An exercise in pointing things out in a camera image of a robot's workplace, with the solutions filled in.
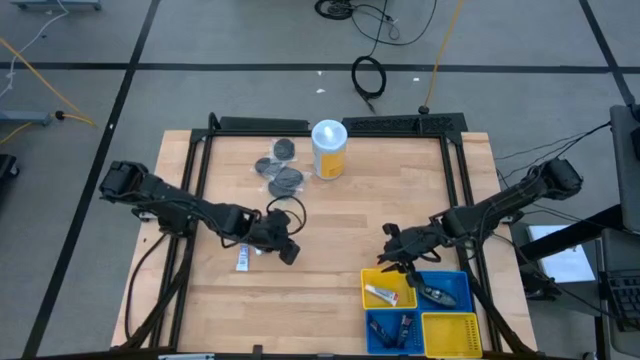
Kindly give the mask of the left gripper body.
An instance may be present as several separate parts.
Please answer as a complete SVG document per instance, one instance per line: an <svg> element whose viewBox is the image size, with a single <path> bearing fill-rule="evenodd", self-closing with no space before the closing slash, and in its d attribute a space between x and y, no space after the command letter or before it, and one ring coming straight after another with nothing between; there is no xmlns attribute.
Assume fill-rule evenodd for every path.
<svg viewBox="0 0 640 360"><path fill-rule="evenodd" d="M266 252L284 249L290 243L287 229L290 222L284 211L273 210L252 226L248 244Z"/></svg>

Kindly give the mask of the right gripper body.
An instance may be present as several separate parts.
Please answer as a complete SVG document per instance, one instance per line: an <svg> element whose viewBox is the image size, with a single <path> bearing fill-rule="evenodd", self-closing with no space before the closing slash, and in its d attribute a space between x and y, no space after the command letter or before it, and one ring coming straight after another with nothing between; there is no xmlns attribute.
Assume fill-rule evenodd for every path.
<svg viewBox="0 0 640 360"><path fill-rule="evenodd" d="M385 243L383 253L378 256L378 263L398 261L413 263L418 258L439 263L441 256L435 248L440 245L441 234L433 226L406 228L401 230L397 239L390 238Z"/></svg>

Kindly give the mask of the dark grey travel razor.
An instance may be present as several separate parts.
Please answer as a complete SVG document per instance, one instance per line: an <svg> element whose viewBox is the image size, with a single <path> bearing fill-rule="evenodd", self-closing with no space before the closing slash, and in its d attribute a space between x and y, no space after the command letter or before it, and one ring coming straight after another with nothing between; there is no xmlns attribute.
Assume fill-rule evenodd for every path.
<svg viewBox="0 0 640 360"><path fill-rule="evenodd" d="M455 297L439 288L424 285L418 290L418 293L426 300L433 302L441 307L455 308L457 305L457 300Z"/></svg>

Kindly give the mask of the clear bag with black pad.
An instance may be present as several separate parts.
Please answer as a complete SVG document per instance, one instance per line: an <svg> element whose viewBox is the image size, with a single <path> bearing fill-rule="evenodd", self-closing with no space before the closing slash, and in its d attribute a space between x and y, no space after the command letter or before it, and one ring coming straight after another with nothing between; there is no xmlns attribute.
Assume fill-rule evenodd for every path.
<svg viewBox="0 0 640 360"><path fill-rule="evenodd" d="M274 181L268 183L267 189L274 198L293 196L296 194L295 188L282 187Z"/></svg>
<svg viewBox="0 0 640 360"><path fill-rule="evenodd" d="M256 173L263 177L274 177L279 172L279 165L273 162L269 157L262 157L254 164Z"/></svg>
<svg viewBox="0 0 640 360"><path fill-rule="evenodd" d="M304 175L297 169L284 167L271 181L271 184L283 189L295 190L304 183Z"/></svg>
<svg viewBox="0 0 640 360"><path fill-rule="evenodd" d="M271 158L279 162L290 162L296 158L296 145L292 139L278 138L272 141Z"/></svg>

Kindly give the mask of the dark blue printed tube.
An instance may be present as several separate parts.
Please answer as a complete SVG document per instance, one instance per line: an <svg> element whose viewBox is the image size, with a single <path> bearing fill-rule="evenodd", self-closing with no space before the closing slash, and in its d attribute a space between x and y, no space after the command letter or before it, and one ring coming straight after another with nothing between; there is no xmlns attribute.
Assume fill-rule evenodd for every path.
<svg viewBox="0 0 640 360"><path fill-rule="evenodd" d="M369 322L369 328L375 334L375 336L381 341L385 348L390 348L395 340L384 330L384 328L376 321L371 320Z"/></svg>
<svg viewBox="0 0 640 360"><path fill-rule="evenodd" d="M404 348L405 347L405 343L407 341L410 329L411 329L411 325L413 323L413 317L409 316L409 315L403 315L402 319L401 319L401 323L399 326L399 330L398 330L398 335L396 338L396 347L397 348Z"/></svg>

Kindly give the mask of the yellow plastic basket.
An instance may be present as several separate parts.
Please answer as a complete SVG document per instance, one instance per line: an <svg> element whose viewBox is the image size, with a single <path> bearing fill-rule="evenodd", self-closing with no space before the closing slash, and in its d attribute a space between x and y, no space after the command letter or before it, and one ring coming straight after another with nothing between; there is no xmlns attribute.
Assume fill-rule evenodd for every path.
<svg viewBox="0 0 640 360"><path fill-rule="evenodd" d="M481 359L483 347L475 313L421 314L424 352L434 359Z"/></svg>
<svg viewBox="0 0 640 360"><path fill-rule="evenodd" d="M392 307L365 290L365 285L391 290L399 295L397 305ZM380 309L416 309L418 305L416 290L407 283L404 274L398 272L383 273L380 268L361 271L362 304L365 310Z"/></svg>

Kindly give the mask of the blue plastic basket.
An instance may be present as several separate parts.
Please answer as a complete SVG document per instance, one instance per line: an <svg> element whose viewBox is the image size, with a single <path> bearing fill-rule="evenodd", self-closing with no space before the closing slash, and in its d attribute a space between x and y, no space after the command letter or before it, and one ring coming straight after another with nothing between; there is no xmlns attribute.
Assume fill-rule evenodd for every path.
<svg viewBox="0 0 640 360"><path fill-rule="evenodd" d="M455 308L441 307L423 298L417 292L418 309L424 312L472 312L472 294L467 274L461 271L420 271L426 285L442 289L457 300Z"/></svg>
<svg viewBox="0 0 640 360"><path fill-rule="evenodd" d="M403 315L413 317L413 323L405 343L405 347L396 347L396 338ZM385 348L381 341L369 328L369 322L376 320L384 330L395 340L390 348ZM420 313L415 310L366 310L365 311L365 339L366 350L373 355L419 355L424 353L424 340Z"/></svg>

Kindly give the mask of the white yellow wipes canister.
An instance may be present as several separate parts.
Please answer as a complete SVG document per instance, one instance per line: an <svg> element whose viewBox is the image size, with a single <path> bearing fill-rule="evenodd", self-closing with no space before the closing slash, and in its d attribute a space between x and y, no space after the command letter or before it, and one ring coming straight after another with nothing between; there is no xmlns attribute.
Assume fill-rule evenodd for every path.
<svg viewBox="0 0 640 360"><path fill-rule="evenodd" d="M339 177L345 167L348 132L341 122L326 119L311 132L314 169L318 177L328 180Z"/></svg>

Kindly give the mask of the black perforated box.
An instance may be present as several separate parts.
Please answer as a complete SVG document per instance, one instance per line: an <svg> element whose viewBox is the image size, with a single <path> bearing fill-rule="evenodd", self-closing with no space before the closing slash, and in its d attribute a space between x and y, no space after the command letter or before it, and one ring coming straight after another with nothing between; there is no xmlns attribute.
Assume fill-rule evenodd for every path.
<svg viewBox="0 0 640 360"><path fill-rule="evenodd" d="M348 131L404 132L415 134L467 132L463 113L349 117L342 120Z"/></svg>

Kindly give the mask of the white paper sheet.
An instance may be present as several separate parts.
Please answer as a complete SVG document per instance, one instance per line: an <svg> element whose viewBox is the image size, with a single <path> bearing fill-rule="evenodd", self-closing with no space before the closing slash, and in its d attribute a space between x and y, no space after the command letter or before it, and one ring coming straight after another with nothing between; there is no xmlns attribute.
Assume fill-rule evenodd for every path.
<svg viewBox="0 0 640 360"><path fill-rule="evenodd" d="M528 225L526 231L534 242L547 235L563 230L566 225ZM543 272L556 283L578 283L595 281L595 275L581 245L563 250L538 261Z"/></svg>

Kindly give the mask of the black desk beam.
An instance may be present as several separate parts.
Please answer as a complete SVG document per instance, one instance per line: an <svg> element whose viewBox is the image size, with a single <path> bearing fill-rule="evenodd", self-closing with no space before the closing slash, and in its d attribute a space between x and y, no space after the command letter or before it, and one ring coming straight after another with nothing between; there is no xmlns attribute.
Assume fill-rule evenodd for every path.
<svg viewBox="0 0 640 360"><path fill-rule="evenodd" d="M528 266L529 271L522 271L521 277L525 294L530 299L554 300L560 294L545 274L535 275L540 270L537 262L569 248L595 240L605 229L628 232L623 221L623 210L620 204L613 205L587 218L578 218L568 213L560 212L542 205L535 205L536 212L546 213L554 217L572 220L568 227L544 235L537 240L531 240L521 245L517 256L520 266Z"/></svg>

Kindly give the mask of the black keyboard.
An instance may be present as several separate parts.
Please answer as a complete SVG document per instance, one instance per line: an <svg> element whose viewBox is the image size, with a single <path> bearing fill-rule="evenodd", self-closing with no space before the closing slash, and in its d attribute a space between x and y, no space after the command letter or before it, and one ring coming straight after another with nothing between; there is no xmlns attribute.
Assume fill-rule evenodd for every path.
<svg viewBox="0 0 640 360"><path fill-rule="evenodd" d="M640 269L605 272L604 285L618 329L640 331Z"/></svg>

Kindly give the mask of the grey floor foot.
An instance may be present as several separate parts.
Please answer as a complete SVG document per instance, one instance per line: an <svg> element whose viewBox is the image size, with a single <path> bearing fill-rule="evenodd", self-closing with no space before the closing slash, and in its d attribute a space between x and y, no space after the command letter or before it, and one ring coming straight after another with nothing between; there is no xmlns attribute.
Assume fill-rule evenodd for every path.
<svg viewBox="0 0 640 360"><path fill-rule="evenodd" d="M59 8L67 8L69 6L87 6L96 11L102 10L101 0L10 0L10 3L22 10L29 9L34 6L53 6Z"/></svg>
<svg viewBox="0 0 640 360"><path fill-rule="evenodd" d="M48 126L52 122L52 120L52 116L47 112L0 109L0 123L3 124L33 123L37 125Z"/></svg>

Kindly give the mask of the black caster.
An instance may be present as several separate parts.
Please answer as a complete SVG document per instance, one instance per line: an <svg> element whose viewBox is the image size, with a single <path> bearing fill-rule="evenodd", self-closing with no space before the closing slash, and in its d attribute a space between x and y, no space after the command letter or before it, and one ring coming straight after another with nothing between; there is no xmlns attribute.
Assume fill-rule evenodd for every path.
<svg viewBox="0 0 640 360"><path fill-rule="evenodd" d="M0 180L15 178L19 175L17 158L9 154L0 154Z"/></svg>

